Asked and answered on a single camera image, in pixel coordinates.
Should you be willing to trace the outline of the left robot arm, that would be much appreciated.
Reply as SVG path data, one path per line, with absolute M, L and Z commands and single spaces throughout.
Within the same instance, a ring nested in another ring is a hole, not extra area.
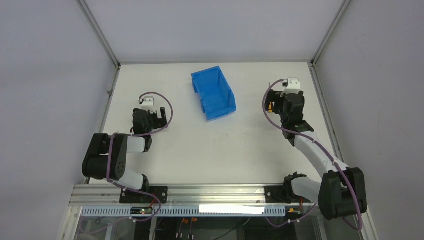
M 127 167 L 127 154 L 147 153 L 153 143 L 151 133 L 167 126 L 166 109 L 135 108 L 132 114 L 134 135 L 95 133 L 82 163 L 82 174 L 95 180 L 110 180 L 127 189 L 150 192 L 148 177 Z

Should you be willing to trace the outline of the black yellow screwdriver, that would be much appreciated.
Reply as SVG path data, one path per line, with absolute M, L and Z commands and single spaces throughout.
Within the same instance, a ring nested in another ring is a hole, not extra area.
M 273 103 L 273 90 L 272 90 L 272 88 L 271 88 L 271 84 L 269 84 L 269 87 L 270 87 L 270 89 L 269 89 L 269 91 L 268 91 L 268 94 L 267 94 L 267 97 L 266 97 L 266 102 L 267 102 L 267 111 L 269 112 L 269 113 L 273 113 L 273 108 L 274 108 L 274 103 Z

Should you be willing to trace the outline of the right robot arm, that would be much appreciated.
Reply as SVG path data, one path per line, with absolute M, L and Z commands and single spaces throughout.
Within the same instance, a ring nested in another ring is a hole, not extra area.
M 284 138 L 309 160 L 320 176 L 320 181 L 314 181 L 303 173 L 290 174 L 281 186 L 269 191 L 272 200 L 291 204 L 306 199 L 316 203 L 327 220 L 366 213 L 368 204 L 363 171 L 347 166 L 319 142 L 315 130 L 304 120 L 303 92 L 270 90 L 263 105 L 280 116 Z

